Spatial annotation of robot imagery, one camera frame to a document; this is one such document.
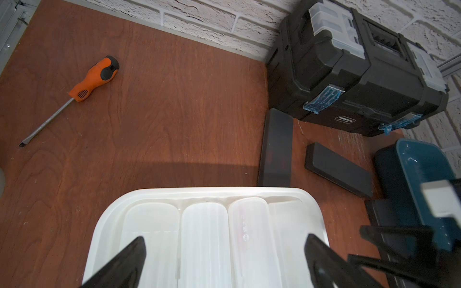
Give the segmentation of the long black pencil case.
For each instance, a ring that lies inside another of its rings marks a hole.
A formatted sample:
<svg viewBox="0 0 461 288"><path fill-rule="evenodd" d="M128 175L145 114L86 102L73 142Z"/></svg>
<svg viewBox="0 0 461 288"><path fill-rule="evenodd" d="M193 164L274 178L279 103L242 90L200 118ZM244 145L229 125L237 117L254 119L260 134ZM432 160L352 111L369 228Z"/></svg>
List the long black pencil case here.
<svg viewBox="0 0 461 288"><path fill-rule="evenodd" d="M266 115L258 173L260 187L290 187L293 123L291 116L270 109Z"/></svg>

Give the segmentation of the ribbed translucent pencil case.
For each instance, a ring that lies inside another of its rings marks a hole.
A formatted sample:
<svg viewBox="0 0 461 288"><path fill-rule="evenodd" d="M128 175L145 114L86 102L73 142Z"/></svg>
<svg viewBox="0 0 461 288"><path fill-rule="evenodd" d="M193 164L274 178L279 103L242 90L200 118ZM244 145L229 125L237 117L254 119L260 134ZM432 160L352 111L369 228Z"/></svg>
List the ribbed translucent pencil case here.
<svg viewBox="0 0 461 288"><path fill-rule="evenodd" d="M231 250L226 208L204 202L181 218L180 288L231 288Z"/></svg>
<svg viewBox="0 0 461 288"><path fill-rule="evenodd" d="M140 288L176 288L179 210L170 204L146 203L126 213L120 248L142 236L146 258L140 277Z"/></svg>

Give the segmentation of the white plastic storage box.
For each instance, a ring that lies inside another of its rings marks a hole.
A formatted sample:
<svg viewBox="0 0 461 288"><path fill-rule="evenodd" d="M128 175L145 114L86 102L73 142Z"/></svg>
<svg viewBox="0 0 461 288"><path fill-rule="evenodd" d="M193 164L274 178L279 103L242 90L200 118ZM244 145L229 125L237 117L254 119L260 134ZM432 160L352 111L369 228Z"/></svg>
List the white plastic storage box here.
<svg viewBox="0 0 461 288"><path fill-rule="evenodd" d="M319 205L299 188L135 190L99 218L84 279L141 236L142 288L310 288L310 234L328 242Z"/></svg>

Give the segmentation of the smooth translucent pencil case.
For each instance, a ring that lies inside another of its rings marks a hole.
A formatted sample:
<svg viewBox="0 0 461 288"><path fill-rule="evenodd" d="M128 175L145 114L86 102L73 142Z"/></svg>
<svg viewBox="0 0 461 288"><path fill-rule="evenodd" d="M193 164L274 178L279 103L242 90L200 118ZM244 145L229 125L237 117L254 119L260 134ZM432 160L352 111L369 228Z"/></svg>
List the smooth translucent pencil case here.
<svg viewBox="0 0 461 288"><path fill-rule="evenodd" d="M267 202L261 198L240 199L230 205L228 217L237 287L282 287Z"/></svg>

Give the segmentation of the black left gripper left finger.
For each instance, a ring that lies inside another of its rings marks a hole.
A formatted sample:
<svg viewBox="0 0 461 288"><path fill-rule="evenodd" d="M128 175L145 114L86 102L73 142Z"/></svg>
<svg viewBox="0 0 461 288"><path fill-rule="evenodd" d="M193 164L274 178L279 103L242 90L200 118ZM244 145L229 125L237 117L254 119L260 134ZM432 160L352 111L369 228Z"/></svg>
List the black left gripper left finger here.
<svg viewBox="0 0 461 288"><path fill-rule="evenodd" d="M145 259L145 240L138 236L80 287L137 288Z"/></svg>

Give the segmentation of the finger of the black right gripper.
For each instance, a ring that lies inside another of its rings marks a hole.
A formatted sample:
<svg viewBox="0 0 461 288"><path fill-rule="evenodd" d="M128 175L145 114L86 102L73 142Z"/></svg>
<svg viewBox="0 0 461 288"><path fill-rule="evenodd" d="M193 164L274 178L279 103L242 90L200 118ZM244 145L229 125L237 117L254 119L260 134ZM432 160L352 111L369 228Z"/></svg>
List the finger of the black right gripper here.
<svg viewBox="0 0 461 288"><path fill-rule="evenodd" d="M386 244L383 235L397 235L415 239L412 256ZM390 261L366 256L348 256L355 267L368 267L406 280L422 288L459 288L461 286L461 242L456 240L451 251L438 250L433 244L434 231L430 226L361 226L362 239L385 251Z"/></svg>

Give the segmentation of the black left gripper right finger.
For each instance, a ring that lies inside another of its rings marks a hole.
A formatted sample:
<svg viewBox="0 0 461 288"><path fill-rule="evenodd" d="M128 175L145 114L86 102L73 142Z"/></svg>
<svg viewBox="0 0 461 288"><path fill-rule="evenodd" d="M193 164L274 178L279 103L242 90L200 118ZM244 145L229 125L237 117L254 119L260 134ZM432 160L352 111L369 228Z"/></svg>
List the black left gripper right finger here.
<svg viewBox="0 0 461 288"><path fill-rule="evenodd" d="M304 254L315 288L380 288L361 268L348 264L314 234L308 234Z"/></svg>

